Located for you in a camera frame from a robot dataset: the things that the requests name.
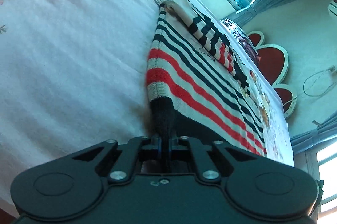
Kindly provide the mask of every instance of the air conditioner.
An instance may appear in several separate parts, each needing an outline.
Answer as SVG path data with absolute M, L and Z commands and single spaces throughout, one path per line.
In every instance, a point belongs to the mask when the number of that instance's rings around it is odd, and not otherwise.
M 337 0 L 333 0 L 332 2 L 330 2 L 328 10 L 333 20 L 337 22 Z

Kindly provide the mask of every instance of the striped blanket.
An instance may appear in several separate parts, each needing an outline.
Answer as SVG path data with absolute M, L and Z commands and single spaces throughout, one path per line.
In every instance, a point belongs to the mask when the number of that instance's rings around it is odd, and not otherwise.
M 250 71 L 209 17 L 187 0 L 163 0 L 146 82 L 156 131 L 225 140 L 265 156 Z

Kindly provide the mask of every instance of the electrical cable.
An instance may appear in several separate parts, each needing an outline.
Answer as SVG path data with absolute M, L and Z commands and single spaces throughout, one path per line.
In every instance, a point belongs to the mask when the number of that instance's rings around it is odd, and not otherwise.
M 316 73 L 312 74 L 311 76 L 309 76 L 309 77 L 304 81 L 304 83 L 303 83 L 303 86 L 302 86 L 303 92 L 300 93 L 299 95 L 297 95 L 296 97 L 292 98 L 291 100 L 287 101 L 286 103 L 284 103 L 283 106 L 285 106 L 285 105 L 288 104 L 289 102 L 292 102 L 293 100 L 295 100 L 296 98 L 298 98 L 298 97 L 301 96 L 302 94 L 306 94 L 308 97 L 322 97 L 323 95 L 325 95 L 325 94 L 329 91 L 329 89 L 330 89 L 332 86 L 335 86 L 335 85 L 337 84 L 337 81 L 334 82 L 334 83 L 332 83 L 332 84 L 330 84 L 330 86 L 328 86 L 328 87 L 325 89 L 325 91 L 324 91 L 323 93 L 319 94 L 319 95 L 310 95 L 310 94 L 307 93 L 307 91 L 308 91 L 311 87 L 314 86 L 314 84 L 321 78 L 321 76 L 324 75 L 324 72 L 327 72 L 327 71 L 329 71 L 329 70 L 330 70 L 330 68 L 328 68 L 328 69 L 326 69 L 326 70 L 322 70 L 322 71 L 316 72 Z M 310 86 L 308 89 L 305 90 L 305 88 L 304 88 L 305 83 L 306 83 L 310 78 L 312 78 L 313 76 L 316 76 L 316 75 L 319 74 L 319 73 L 322 73 L 322 74 L 321 74 L 317 79 L 315 79 L 315 81 L 311 84 L 311 86 Z

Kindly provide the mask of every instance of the red stripe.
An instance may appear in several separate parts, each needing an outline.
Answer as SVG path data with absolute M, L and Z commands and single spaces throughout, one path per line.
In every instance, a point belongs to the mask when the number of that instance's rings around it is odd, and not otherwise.
M 229 136 L 238 141 L 242 146 L 246 147 L 247 150 L 252 153 L 259 154 L 260 153 L 253 147 L 245 138 L 243 138 L 238 132 L 234 131 L 227 124 L 225 124 L 221 118 L 219 118 L 214 112 L 210 109 L 206 108 L 201 103 L 194 100 L 189 92 L 185 89 L 174 83 L 173 79 L 169 75 L 169 73 L 162 68 L 154 68 L 147 71 L 146 75 L 147 85 L 154 82 L 164 82 L 166 83 L 171 93 L 177 98 L 181 99 L 188 106 L 201 113 L 202 115 L 208 117 L 210 120 L 218 124 Z
M 220 59 L 219 62 L 224 65 L 225 64 L 225 56 L 224 56 L 224 52 L 225 52 L 225 47 L 222 45 L 220 47 Z
M 233 72 L 233 66 L 231 64 L 229 64 L 228 68 L 227 68 L 228 72 Z
M 149 58 L 162 58 L 164 60 L 166 60 L 167 62 L 169 62 L 173 68 L 176 70 L 177 74 L 186 82 L 188 82 L 194 89 L 194 91 L 196 93 L 198 93 L 199 95 L 203 96 L 205 99 L 207 99 L 209 102 L 211 102 L 213 105 L 215 105 L 222 113 L 225 117 L 227 117 L 232 123 L 238 125 L 239 127 L 241 127 L 246 133 L 247 133 L 247 137 L 251 140 L 254 141 L 254 143 L 261 149 L 263 149 L 262 144 L 254 138 L 254 135 L 247 131 L 246 129 L 246 124 L 239 118 L 233 116 L 230 114 L 230 112 L 228 112 L 227 110 L 225 110 L 222 105 L 210 94 L 208 94 L 202 87 L 198 86 L 195 81 L 193 80 L 193 78 L 191 78 L 191 76 L 189 76 L 188 74 L 186 74 L 179 66 L 179 64 L 177 63 L 177 61 L 170 55 L 168 55 L 167 53 L 158 50 L 158 49 L 152 49 L 150 51 L 150 55 Z

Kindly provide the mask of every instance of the mattress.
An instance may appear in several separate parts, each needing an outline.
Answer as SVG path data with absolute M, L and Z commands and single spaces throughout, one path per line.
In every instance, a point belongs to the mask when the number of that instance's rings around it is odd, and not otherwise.
M 20 172 L 106 139 L 153 131 L 145 73 L 162 0 L 0 0 L 0 208 Z M 293 165 L 282 102 L 228 36 L 264 94 L 267 157 Z

